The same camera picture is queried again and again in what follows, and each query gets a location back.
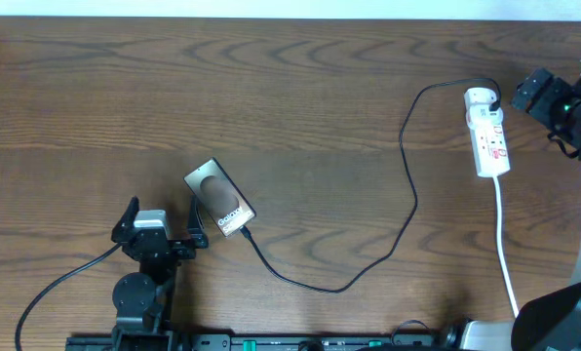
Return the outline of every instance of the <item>power plug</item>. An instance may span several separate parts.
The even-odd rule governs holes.
[[[503,110],[490,111],[496,93],[488,88],[471,88],[464,94],[466,123],[470,128],[477,175],[500,176],[510,170],[503,134]]]

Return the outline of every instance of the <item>black cord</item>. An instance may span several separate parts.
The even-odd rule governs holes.
[[[121,246],[122,246],[122,244],[116,244],[111,250],[107,251],[106,253],[103,253],[101,256],[95,258],[91,262],[86,263],[85,265],[82,265],[82,266],[74,269],[73,271],[65,274],[64,276],[56,279],[49,286],[47,286],[45,289],[43,289],[41,292],[39,292],[39,294],[30,302],[28,307],[26,307],[26,309],[24,310],[24,313],[22,313],[21,316],[19,317],[18,326],[16,327],[16,350],[21,351],[21,328],[24,325],[24,321],[26,320],[26,317],[28,317],[28,314],[30,313],[30,311],[33,309],[33,307],[35,307],[37,302],[39,302],[39,300],[42,297],[44,297],[47,293],[50,292],[50,290],[52,290],[59,283],[66,280],[67,278],[69,278],[73,275],[76,275],[76,274],[84,271],[85,269],[92,267],[96,263],[101,262],[103,259],[109,257],[111,254],[113,254],[115,251],[117,251],[117,249],[119,249]]]
[[[494,84],[494,86],[496,86],[497,99],[495,102],[492,103],[492,105],[490,106],[489,109],[490,109],[490,111],[497,110],[501,105],[501,89],[498,86],[498,83],[496,83],[496,81],[491,79],[491,78],[469,78],[469,79],[461,79],[461,80],[456,80],[456,81],[451,81],[451,82],[444,82],[444,83],[430,85],[428,87],[425,87],[423,90],[420,91],[420,93],[418,93],[418,95],[414,99],[414,102],[411,104],[411,107],[409,108],[409,112],[407,113],[407,117],[404,120],[403,125],[401,126],[401,130],[399,131],[399,148],[401,149],[401,156],[402,156],[403,161],[404,161],[404,167],[406,169],[406,175],[407,175],[407,180],[409,181],[409,187],[411,188],[411,192],[414,195],[414,206],[411,208],[411,211],[409,212],[409,215],[407,216],[406,222],[404,222],[403,227],[401,227],[401,230],[399,231],[399,234],[397,235],[397,238],[395,239],[395,243],[393,244],[392,249],[390,249],[390,252],[388,252],[383,257],[379,258],[375,262],[368,265],[365,269],[360,271],[360,273],[358,273],[358,275],[356,275],[349,283],[347,283],[347,285],[345,285],[344,287],[342,287],[340,289],[317,288],[317,287],[313,287],[313,286],[310,286],[307,284],[296,282],[296,281],[289,279],[289,278],[281,275],[280,273],[278,273],[271,266],[271,264],[269,264],[267,259],[264,257],[264,255],[262,254],[262,252],[258,248],[257,243],[253,240],[253,237],[252,237],[250,230],[246,226],[242,227],[241,233],[243,233],[243,236],[245,236],[245,238],[250,241],[250,243],[253,246],[253,249],[255,250],[255,253],[258,255],[258,257],[260,257],[262,264],[264,264],[264,266],[267,267],[269,272],[271,272],[271,274],[273,274],[276,278],[280,279],[283,282],[293,284],[293,285],[296,285],[298,287],[302,287],[302,288],[305,288],[305,289],[308,289],[308,290],[311,290],[314,292],[318,292],[318,293],[343,293],[347,289],[351,288],[351,286],[353,286],[360,278],[362,278],[362,276],[365,275],[365,273],[367,273],[372,267],[374,267],[377,264],[390,258],[390,256],[393,254],[393,252],[395,251],[395,249],[399,245],[399,241],[401,241],[401,238],[403,237],[407,226],[411,222],[411,219],[414,217],[414,214],[416,213],[416,209],[418,208],[418,195],[416,194],[416,188],[414,187],[414,182],[412,181],[411,175],[409,174],[409,167],[407,166],[406,153],[404,151],[404,131],[406,130],[406,125],[407,125],[407,122],[409,121],[409,117],[411,116],[411,113],[414,111],[414,107],[416,106],[416,103],[418,102],[420,97],[423,95],[423,93],[425,93],[426,91],[428,91],[430,89],[434,89],[434,88],[439,88],[439,87],[446,87],[446,86],[472,83],[472,82],[490,82],[490,83]]]
[[[568,153],[567,150],[565,149],[565,144],[563,144],[563,141],[560,138],[556,138],[557,134],[555,132],[550,132],[546,138],[549,141],[554,142],[555,144],[557,144],[560,147],[560,150],[563,152],[563,155],[567,156],[567,158],[573,159],[576,158],[579,155],[579,150],[573,151]]]
[[[433,332],[431,329],[429,329],[429,327],[427,327],[427,325],[426,325],[426,324],[424,324],[424,323],[422,323],[422,322],[420,322],[420,321],[418,321],[418,320],[409,320],[409,321],[405,321],[405,322],[403,322],[403,323],[399,324],[399,326],[398,326],[398,327],[396,327],[396,328],[395,328],[395,329],[392,331],[392,333],[390,334],[390,343],[392,343],[393,345],[396,345],[396,344],[395,344],[395,336],[397,336],[397,333],[399,333],[399,331],[401,330],[401,328],[403,328],[403,327],[405,327],[405,326],[409,326],[409,325],[414,325],[414,324],[416,324],[416,325],[420,325],[420,326],[423,326],[423,327],[424,327],[424,328],[427,330],[427,332],[428,332],[428,333],[431,335],[431,337],[432,337],[432,343],[433,343],[434,341],[436,341],[436,340],[435,340],[435,339],[436,339],[436,336],[434,335],[434,332]]]

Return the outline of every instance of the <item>white power strip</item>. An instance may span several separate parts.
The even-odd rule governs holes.
[[[505,289],[509,302],[514,312],[514,318],[518,317],[518,304],[512,287],[512,280],[507,269],[505,254],[503,253],[503,205],[501,200],[501,188],[498,176],[508,172],[509,157],[507,144],[503,134],[503,110],[498,108],[491,111],[490,106],[496,102],[496,93],[487,88],[471,88],[464,94],[466,103],[466,123],[470,128],[470,138],[473,142],[473,154],[477,175],[491,177],[494,180],[496,191],[496,252],[498,262],[503,272]]]
[[[487,88],[471,88],[464,94],[466,123],[470,128],[477,175],[500,176],[510,170],[503,134],[503,110],[490,111],[496,93]]]

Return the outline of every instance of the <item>wooden table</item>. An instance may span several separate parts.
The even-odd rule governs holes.
[[[509,107],[544,66],[574,81],[581,23],[0,18],[0,350],[28,302],[111,247],[133,195],[183,235],[182,177],[216,157],[258,211],[277,269],[340,287],[385,254],[413,203],[399,129],[423,87],[488,76],[505,96],[505,243],[522,306],[564,286],[581,231],[581,164]],[[428,93],[405,143],[419,208],[394,256],[329,295],[273,278],[241,236],[179,272],[175,322],[236,333],[378,333],[419,319],[500,320],[494,192],[478,178],[467,86]],[[25,350],[107,333],[116,253],[31,313]]]

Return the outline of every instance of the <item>small device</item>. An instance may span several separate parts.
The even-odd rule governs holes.
[[[470,128],[477,175],[500,176],[510,170],[503,134],[503,110],[490,111],[496,93],[488,88],[471,88],[464,94],[466,123]]]
[[[188,174],[184,181],[224,236],[230,236],[255,217],[250,203],[215,158]]]
[[[548,139],[556,142],[566,156],[581,160],[581,76],[570,85],[538,68],[518,85],[512,106],[546,127],[550,132]],[[567,153],[564,142],[576,151]]]

